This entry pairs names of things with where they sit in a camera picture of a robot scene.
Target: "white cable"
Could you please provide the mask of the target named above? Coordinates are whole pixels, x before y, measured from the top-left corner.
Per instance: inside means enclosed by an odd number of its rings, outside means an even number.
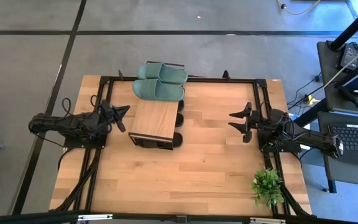
[[[288,13],[290,13],[291,15],[294,15],[294,16],[299,16],[300,14],[303,14],[303,13],[309,11],[310,9],[314,8],[320,1],[321,1],[321,0],[317,0],[312,6],[310,6],[307,10],[305,10],[305,11],[303,11],[303,12],[293,13],[293,12],[291,12],[291,11],[287,8],[287,6],[286,6],[285,4],[283,4],[280,0],[277,0],[277,2],[280,3],[280,6],[284,5],[284,9],[285,9]]]
[[[341,72],[343,72],[343,70],[345,70],[345,68],[347,68],[351,63],[353,63],[355,60],[358,59],[358,55],[352,59],[348,64],[346,64],[342,69],[340,69],[340,71],[337,72],[337,74],[335,74],[321,89],[320,91],[318,91],[315,96],[317,96],[319,93],[321,93],[321,91],[323,91],[339,74],[341,74]]]

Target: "green plant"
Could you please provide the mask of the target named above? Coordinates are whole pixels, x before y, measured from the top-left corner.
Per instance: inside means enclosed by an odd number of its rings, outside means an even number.
[[[264,202],[270,208],[272,205],[276,205],[277,202],[284,202],[279,186],[282,180],[278,177],[277,171],[268,169],[257,171],[254,177],[252,190],[256,195],[256,205]]]

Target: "green slipper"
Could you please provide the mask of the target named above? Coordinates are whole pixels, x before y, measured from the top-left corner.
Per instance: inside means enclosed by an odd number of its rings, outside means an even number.
[[[182,86],[162,83],[156,78],[136,80],[132,89],[137,97],[144,100],[181,101],[185,97]]]
[[[164,63],[150,63],[139,69],[137,78],[158,78],[163,83],[184,84],[187,81],[187,72],[182,69],[167,67]]]

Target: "gray floor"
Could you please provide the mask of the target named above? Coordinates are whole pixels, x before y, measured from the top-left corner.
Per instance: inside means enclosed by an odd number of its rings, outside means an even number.
[[[287,3],[294,11],[312,4]],[[0,0],[0,29],[71,29],[79,5],[80,0],[15,4]],[[270,0],[94,0],[85,7],[80,29],[343,30],[352,20],[343,2],[322,2],[294,17]],[[182,63],[188,73],[206,77],[220,77],[228,70],[232,77],[280,78],[290,101],[296,89],[319,73],[316,43],[327,39],[332,37],[78,36],[53,113],[63,114],[63,97],[75,102],[83,75],[117,75],[120,69],[133,76],[146,60]],[[0,36],[0,141],[5,144],[0,150],[0,215],[9,213],[34,140],[27,123],[45,109],[67,40],[67,36]],[[300,94],[318,86],[312,83]],[[57,134],[48,138],[63,141]],[[44,143],[24,212],[48,209],[60,154],[61,149]],[[358,221],[357,185],[340,183],[338,194],[329,195],[320,192],[326,187],[324,170],[306,165],[304,173],[315,215]]]

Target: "yellow cable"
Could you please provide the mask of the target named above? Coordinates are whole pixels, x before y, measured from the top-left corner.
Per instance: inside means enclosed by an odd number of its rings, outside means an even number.
[[[300,12],[300,13],[293,13],[293,12],[289,11],[286,6],[284,6],[284,9],[287,10],[287,12],[290,13],[291,15],[298,16],[298,15],[303,14],[303,13],[309,11],[310,9],[314,8],[320,1],[321,0],[317,0],[312,6],[310,6],[310,8],[308,8],[307,10]],[[281,6],[283,5],[283,3],[280,0],[277,0],[277,2],[280,3]]]

